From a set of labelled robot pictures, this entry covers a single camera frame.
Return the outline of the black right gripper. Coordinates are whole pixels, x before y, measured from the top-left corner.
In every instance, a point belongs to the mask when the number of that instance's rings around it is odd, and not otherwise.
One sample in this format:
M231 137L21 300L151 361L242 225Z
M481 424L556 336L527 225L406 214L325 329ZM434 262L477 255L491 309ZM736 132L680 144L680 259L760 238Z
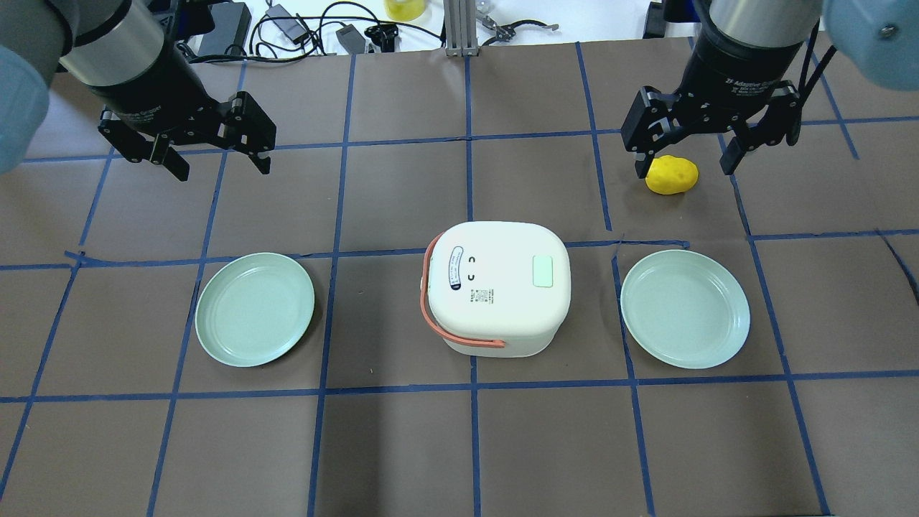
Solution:
M761 48L725 35L712 22L702 24L676 91L643 86L621 126L625 149L635 156L635 172L645 179L657 154L685 134L734 136L719 164L734 174L742 158L762 145L798 143L802 124L800 92L785 72L802 42ZM746 124L764 111L754 126Z

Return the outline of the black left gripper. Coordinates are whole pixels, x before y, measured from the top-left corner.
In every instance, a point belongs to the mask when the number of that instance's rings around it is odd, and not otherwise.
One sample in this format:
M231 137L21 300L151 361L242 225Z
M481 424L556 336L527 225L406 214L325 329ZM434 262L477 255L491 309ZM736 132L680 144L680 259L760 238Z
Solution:
M88 88L102 99L98 131L125 160L148 161L188 181L177 145L245 154L270 174L276 124L249 92L211 98L158 25L101 25L88 32Z

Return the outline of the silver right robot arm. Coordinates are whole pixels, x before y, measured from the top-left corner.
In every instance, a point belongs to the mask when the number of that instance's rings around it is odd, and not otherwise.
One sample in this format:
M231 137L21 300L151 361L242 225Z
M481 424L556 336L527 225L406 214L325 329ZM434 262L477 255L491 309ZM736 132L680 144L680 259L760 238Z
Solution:
M873 84L915 90L915 1L696 1L699 33L672 93L643 86L621 126L640 179L660 151L695 134L733 138L719 164L735 173L762 145L795 145L802 111L841 53Z

